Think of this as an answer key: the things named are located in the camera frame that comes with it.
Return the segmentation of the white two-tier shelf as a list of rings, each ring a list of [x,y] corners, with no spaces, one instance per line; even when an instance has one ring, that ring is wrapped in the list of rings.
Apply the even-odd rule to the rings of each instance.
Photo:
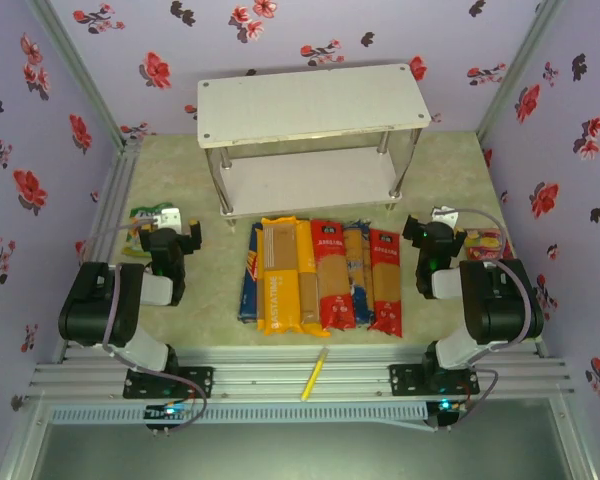
[[[411,160],[431,117],[408,65],[207,79],[197,86],[197,141],[220,213],[232,224],[401,200],[405,166],[389,151],[409,135]]]

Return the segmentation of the yellow pencil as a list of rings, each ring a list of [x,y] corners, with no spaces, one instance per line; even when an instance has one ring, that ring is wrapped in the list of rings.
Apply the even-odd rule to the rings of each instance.
[[[328,353],[329,353],[329,349],[327,347],[324,347],[321,350],[321,352],[320,352],[320,354],[318,356],[318,359],[317,359],[317,361],[316,361],[316,363],[314,365],[314,368],[313,368],[313,370],[312,370],[312,372],[311,372],[311,374],[310,374],[310,376],[309,376],[309,378],[307,380],[307,383],[306,383],[306,385],[305,385],[305,387],[304,387],[304,389],[303,389],[303,391],[301,393],[300,400],[302,402],[305,402],[305,401],[307,401],[310,398],[311,393],[312,393],[312,391],[313,391],[313,389],[315,387],[315,384],[317,383],[317,380],[319,378],[319,375],[320,375],[320,373],[321,373],[321,371],[322,371],[322,369],[324,367],[324,364],[325,364],[325,361],[327,359]]]

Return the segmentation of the blue spaghetti box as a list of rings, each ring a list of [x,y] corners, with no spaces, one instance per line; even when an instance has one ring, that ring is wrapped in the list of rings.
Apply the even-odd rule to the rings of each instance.
[[[238,320],[242,323],[257,322],[257,233],[262,229],[260,222],[252,224],[245,261]]]

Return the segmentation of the green candy bag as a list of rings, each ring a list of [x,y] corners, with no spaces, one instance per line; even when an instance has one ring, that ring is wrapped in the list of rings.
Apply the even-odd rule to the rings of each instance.
[[[132,224],[137,223],[145,217],[153,217],[160,215],[164,209],[174,208],[172,202],[162,202],[154,206],[138,206],[130,210],[129,220]],[[129,257],[148,258],[150,254],[145,252],[140,243],[140,238],[137,228],[131,228],[127,231],[124,244],[121,248],[121,253]]]

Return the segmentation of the aluminium side rail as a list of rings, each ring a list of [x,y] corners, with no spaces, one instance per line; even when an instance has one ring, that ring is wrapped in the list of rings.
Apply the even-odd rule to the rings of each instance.
[[[117,227],[126,218],[125,205],[141,147],[141,141],[130,141],[112,162],[88,235],[85,260],[108,261],[112,258]]]

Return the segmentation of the aluminium corner post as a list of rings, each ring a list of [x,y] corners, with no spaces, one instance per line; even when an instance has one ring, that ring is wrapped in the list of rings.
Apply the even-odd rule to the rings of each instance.
[[[125,141],[122,139],[122,134],[51,1],[26,0],[26,3],[40,25],[44,28],[74,81],[94,108],[99,121],[109,134],[116,150],[122,152],[125,148]]]
[[[544,37],[566,2],[567,0],[538,0],[534,19],[476,130],[476,138],[479,143],[488,138],[507,101],[513,95],[517,83],[524,75],[536,50],[542,45]]]

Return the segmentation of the red candy bag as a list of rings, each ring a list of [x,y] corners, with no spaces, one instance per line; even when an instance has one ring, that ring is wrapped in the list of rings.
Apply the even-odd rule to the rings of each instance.
[[[508,240],[502,248],[503,237],[497,228],[476,228],[466,231],[464,250],[468,260],[514,259],[514,253]]]

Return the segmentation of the aluminium mounting rail beam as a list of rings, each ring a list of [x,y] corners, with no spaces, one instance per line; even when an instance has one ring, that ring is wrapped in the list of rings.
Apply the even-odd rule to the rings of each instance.
[[[213,368],[214,403],[296,402],[321,352],[320,347],[236,346],[181,349],[184,366]],[[391,401],[389,368],[418,363],[417,347],[335,345],[313,390],[312,402]],[[487,355],[478,365],[479,382],[487,387],[497,371],[494,399],[548,398],[570,394],[575,383],[563,360],[545,356],[527,342]],[[69,346],[59,364],[36,366],[26,397],[47,401],[118,401],[123,397],[126,368],[105,354]]]

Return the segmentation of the small lit circuit board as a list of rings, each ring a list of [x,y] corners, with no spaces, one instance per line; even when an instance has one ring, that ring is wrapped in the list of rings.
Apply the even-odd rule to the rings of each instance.
[[[464,402],[443,399],[427,402],[427,418],[424,423],[434,430],[449,430],[467,413]]]
[[[144,425],[154,434],[170,434],[191,417],[192,409],[186,403],[147,405],[143,412]]]

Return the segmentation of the aluminium outer frame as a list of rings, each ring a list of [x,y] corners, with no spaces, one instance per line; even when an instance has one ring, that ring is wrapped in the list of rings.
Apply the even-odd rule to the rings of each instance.
[[[586,439],[577,424],[574,407],[570,404],[571,394],[559,389],[550,392],[532,392],[509,391],[502,395],[493,394],[486,400],[487,402],[516,400],[523,402],[532,402],[545,400],[549,404],[549,410],[556,427],[558,443],[561,445],[563,456],[566,462],[566,468],[573,480],[600,480],[599,472],[595,460],[591,456],[586,444]],[[366,401],[346,401],[346,402],[308,402],[308,403],[362,403]],[[423,400],[408,400],[398,398],[393,400],[389,397],[376,402],[424,402]],[[39,398],[37,400],[27,400],[21,407],[23,419],[15,428],[9,441],[5,458],[0,468],[0,480],[31,480],[35,466],[38,463],[40,452],[42,451],[43,440],[49,426],[51,411],[60,405],[125,405],[140,404],[148,405],[147,400],[124,400],[95,398],[78,401],[76,399],[52,399]],[[233,402],[229,398],[221,398],[211,403],[228,404],[281,404],[281,403],[303,403],[303,402]],[[383,424],[404,428],[412,431],[434,432],[432,427],[420,425],[417,422],[361,422],[371,424]],[[235,425],[260,425],[266,423],[248,423]]]

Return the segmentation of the clear blue spaghetti bag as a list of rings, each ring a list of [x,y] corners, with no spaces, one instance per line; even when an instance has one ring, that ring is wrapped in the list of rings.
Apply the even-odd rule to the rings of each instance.
[[[358,220],[345,224],[344,243],[356,325],[370,326],[374,321],[370,223]]]

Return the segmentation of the red spaghetti bag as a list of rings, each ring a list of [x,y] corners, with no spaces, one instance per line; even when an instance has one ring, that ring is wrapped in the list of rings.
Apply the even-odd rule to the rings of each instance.
[[[342,225],[314,219],[310,221],[310,227],[322,327],[338,330],[353,329],[356,320]]]
[[[371,329],[402,337],[400,236],[370,230],[374,316]]]

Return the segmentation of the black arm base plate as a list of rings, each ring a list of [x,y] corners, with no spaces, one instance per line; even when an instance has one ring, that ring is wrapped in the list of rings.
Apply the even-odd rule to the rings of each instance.
[[[214,369],[212,367],[179,367],[176,376],[196,383],[207,397],[211,396]],[[196,396],[188,383],[129,369],[123,385],[125,399],[185,399]]]
[[[393,364],[388,367],[393,396],[461,396],[480,393],[477,375],[468,369],[445,370],[422,364]]]

